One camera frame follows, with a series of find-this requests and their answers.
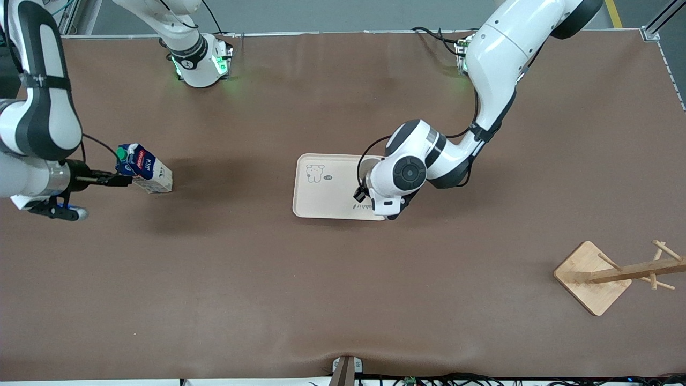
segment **wooden peg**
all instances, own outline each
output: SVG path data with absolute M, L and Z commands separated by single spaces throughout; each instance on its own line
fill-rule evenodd
M 641 280 L 642 282 L 650 283 L 650 279 L 648 279 L 647 277 L 639 277 L 639 280 Z M 670 286 L 669 284 L 665 284 L 662 282 L 657 282 L 657 286 L 668 289 L 668 290 L 672 290 L 672 291 L 674 291 L 676 289 L 675 286 Z
M 610 258 L 607 257 L 607 255 L 606 255 L 605 253 L 600 252 L 600 253 L 598 254 L 598 257 L 601 258 L 601 259 L 603 259 L 604 262 L 606 262 L 607 264 L 611 265 L 614 269 L 616 269 L 616 270 L 618 270 L 618 271 L 621 271 L 621 270 L 622 270 L 622 268 L 621 268 L 619 265 L 617 265 L 617 263 L 615 263 L 614 261 L 610 260 Z
M 659 244 L 661 244 L 661 245 L 664 245 L 664 244 L 665 244 L 664 242 L 661 242 L 661 241 L 657 241 L 657 242 L 658 242 Z M 655 251 L 655 256 L 654 256 L 652 259 L 653 259 L 653 260 L 660 260 L 660 256 L 662 256 L 662 249 L 659 249 L 659 248 L 658 248 L 657 251 Z
M 671 249 L 667 248 L 667 247 L 665 246 L 665 243 L 664 243 L 664 242 L 659 242 L 658 240 L 653 240 L 652 243 L 653 243 L 656 247 L 658 247 L 659 249 L 662 249 L 666 254 L 668 254 L 669 256 L 671 256 L 672 258 L 674 258 L 676 261 L 678 261 L 678 262 L 684 261 L 684 259 L 683 259 L 681 256 L 679 256 L 676 252 L 674 252 L 674 251 L 672 251 Z

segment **green led light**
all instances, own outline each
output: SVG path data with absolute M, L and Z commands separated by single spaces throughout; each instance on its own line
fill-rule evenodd
M 226 60 L 224 60 L 221 56 L 212 55 L 212 58 L 214 59 L 215 67 L 217 67 L 217 72 L 224 74 L 228 71 L 226 68 Z
M 174 64 L 174 67 L 176 68 L 176 73 L 181 76 L 181 70 L 178 69 L 178 65 L 176 64 L 176 59 L 173 57 L 171 58 L 171 62 Z

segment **black joint cap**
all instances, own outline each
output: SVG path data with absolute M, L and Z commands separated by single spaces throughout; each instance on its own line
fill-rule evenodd
M 400 190 L 415 190 L 427 177 L 427 168 L 417 157 L 400 158 L 393 167 L 393 183 Z

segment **green bottle cap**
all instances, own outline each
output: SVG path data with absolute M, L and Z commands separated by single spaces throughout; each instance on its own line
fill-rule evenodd
M 125 148 L 118 148 L 117 149 L 117 158 L 119 158 L 120 161 L 125 160 L 127 154 L 128 154 L 128 152 L 126 151 Z

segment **cable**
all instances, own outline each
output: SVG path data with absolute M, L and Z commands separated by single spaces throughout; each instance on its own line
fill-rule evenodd
M 7 48 L 10 50 L 10 57 L 12 58 L 12 62 L 14 63 L 14 67 L 16 67 L 16 72 L 18 73 L 23 73 L 24 68 L 21 66 L 21 62 L 19 61 L 19 58 L 16 57 L 16 54 L 14 53 L 14 50 L 12 49 L 12 39 L 10 38 L 10 19 L 9 19 L 9 13 L 10 13 L 10 0 L 5 0 L 3 3 L 3 13 L 4 13 L 4 21 L 3 25 L 5 28 L 2 31 L 2 37 L 5 40 L 5 43 L 7 44 Z
M 111 152 L 115 156 L 115 159 L 117 160 L 117 165 L 119 165 L 119 157 L 117 156 L 117 153 L 108 144 L 106 144 L 103 141 L 99 140 L 98 138 L 95 138 L 95 137 L 88 135 L 86 133 L 83 133 L 83 136 L 85 138 L 88 138 L 89 140 L 94 141 L 95 143 L 101 145 L 105 149 L 109 150 L 109 152 Z M 86 151 L 84 150 L 83 147 L 81 147 L 81 149 L 83 151 L 84 162 L 85 162 L 86 161 Z M 111 176 L 107 177 L 107 179 L 105 179 L 104 182 L 108 182 L 111 179 L 114 179 L 115 177 L 122 175 L 118 168 L 115 168 L 115 170 L 116 170 L 115 173 L 112 174 Z
M 81 140 L 79 147 L 81 148 L 81 161 L 86 163 L 86 148 L 84 147 L 83 139 Z
M 450 46 L 448 46 L 447 40 L 445 40 L 445 37 L 443 37 L 443 32 L 440 31 L 440 28 L 438 28 L 438 35 L 440 35 L 440 40 L 443 42 L 443 45 L 445 46 L 445 49 L 448 50 L 451 54 L 455 56 L 464 56 L 462 54 L 458 54 L 456 51 L 454 51 Z
M 371 150 L 371 149 L 374 147 L 374 145 L 378 144 L 379 142 L 381 142 L 381 141 L 383 141 L 383 140 L 385 140 L 385 139 L 389 139 L 389 138 L 391 138 L 391 136 L 390 136 L 390 135 L 386 135 L 385 137 L 381 137 L 381 138 L 377 139 L 376 141 L 372 142 L 371 145 L 367 146 L 367 149 L 365 149 L 365 151 L 362 153 L 362 155 L 359 156 L 359 161 L 357 162 L 357 182 L 359 183 L 359 186 L 360 186 L 361 188 L 362 188 L 363 185 L 362 185 L 362 179 L 359 177 L 359 166 L 362 165 L 362 159 L 364 159 L 364 156 L 367 155 L 367 153 L 369 152 L 369 150 Z
M 104 147 L 105 149 L 109 150 L 112 155 L 115 156 L 117 159 L 117 163 L 119 163 L 119 157 L 117 157 L 117 152 L 115 152 L 108 144 L 104 143 L 103 141 L 99 140 L 98 138 L 95 138 L 91 135 L 88 135 L 86 133 L 83 134 L 84 137 L 88 138 L 89 140 L 98 143 L 100 146 Z
M 66 4 L 59 7 L 55 12 L 52 12 L 50 15 L 55 16 L 56 14 L 60 13 L 61 10 L 65 9 L 66 7 L 69 7 L 73 2 L 74 0 L 68 0 Z
M 536 60 L 536 58 L 539 57 L 539 54 L 541 53 L 541 49 L 543 49 L 543 46 L 545 45 L 545 42 L 547 42 L 547 41 L 548 41 L 548 40 L 543 41 L 543 44 L 539 47 L 539 50 L 536 51 L 536 53 L 534 54 L 534 57 L 531 58 L 531 61 L 529 62 L 529 65 L 526 66 L 527 69 L 530 69 L 530 68 L 531 68 L 531 65 L 534 64 L 534 61 Z
M 226 34 L 224 30 L 219 26 L 219 23 L 217 22 L 217 18 L 214 17 L 214 12 L 212 12 L 212 9 L 210 9 L 209 5 L 205 2 L 205 0 L 202 0 L 202 3 L 205 5 L 205 8 L 207 8 L 207 12 L 210 12 L 210 16 L 212 16 L 212 20 L 214 20 L 215 25 L 217 26 L 217 31 L 215 32 L 216 34 Z
M 171 15 L 174 16 L 174 18 L 175 18 L 176 20 L 178 20 L 179 23 L 181 23 L 181 24 L 185 25 L 186 27 L 191 28 L 191 29 L 193 29 L 193 30 L 196 30 L 196 29 L 199 27 L 198 24 L 195 24 L 195 25 L 188 25 L 188 24 L 184 23 L 183 20 L 179 19 L 179 17 L 176 16 L 176 14 L 174 13 L 174 11 L 172 11 L 172 9 L 167 5 L 167 3 L 165 3 L 165 0 L 160 0 L 160 3 L 162 3 L 162 5 L 165 6 L 165 8 L 167 8 L 167 11 L 169 11 L 169 12 L 172 13 Z
M 479 115 L 479 93 L 474 89 L 474 118 L 472 122 L 476 121 L 476 117 Z M 461 137 L 469 132 L 469 127 L 465 128 L 460 134 L 446 135 L 446 138 L 457 138 Z
M 423 376 L 411 377 L 411 376 L 385 376 L 380 374 L 356 374 L 355 379 L 375 379 L 379 380 L 383 384 L 383 379 L 395 380 L 394 386 L 399 386 L 404 384 L 404 381 L 414 380 L 417 385 L 422 383 L 426 385 L 427 383 L 440 382 L 441 386 L 467 386 L 471 383 L 477 386 L 494 386 L 491 382 L 494 382 L 497 386 L 504 386 L 504 384 L 496 378 L 492 378 L 485 375 L 474 374 L 474 373 L 450 373 L 444 376 Z M 643 378 L 640 376 L 616 376 L 612 378 L 509 378 L 508 381 L 513 381 L 512 386 L 522 386 L 522 380 L 534 381 L 536 380 L 537 385 L 542 386 L 603 386 L 609 382 L 623 382 L 623 383 L 639 383 L 643 386 L 667 386 L 681 384 L 686 386 L 686 373 L 675 373 L 675 374 L 665 374 L 660 378 Z
M 412 28 L 412 31 L 415 31 L 415 32 L 417 32 L 417 31 L 426 32 L 426 33 L 429 34 L 432 38 L 438 39 L 439 41 L 442 41 L 442 42 L 443 42 L 443 45 L 445 46 L 445 49 L 447 49 L 451 54 L 453 54 L 453 55 L 455 55 L 455 56 L 463 56 L 462 54 L 458 54 L 455 50 L 453 50 L 452 48 L 450 48 L 450 46 L 448 46 L 448 43 L 457 44 L 458 41 L 453 40 L 453 39 L 445 38 L 445 37 L 443 36 L 443 32 L 441 31 L 440 28 L 438 28 L 438 34 L 435 34 L 435 33 L 433 33 L 431 30 L 429 30 L 428 28 L 424 28 L 424 27 L 415 27 L 415 28 Z
M 415 27 L 415 28 L 412 28 L 412 31 L 415 31 L 415 32 L 417 32 L 417 31 L 426 32 L 426 33 L 429 34 L 432 38 L 438 39 L 439 41 L 445 41 L 445 42 L 453 43 L 453 44 L 456 44 L 456 43 L 458 42 L 458 41 L 455 41 L 455 40 L 452 40 L 452 39 L 441 38 L 440 35 L 437 35 L 437 34 L 433 33 L 431 30 L 429 30 L 428 28 L 424 28 L 424 27 Z

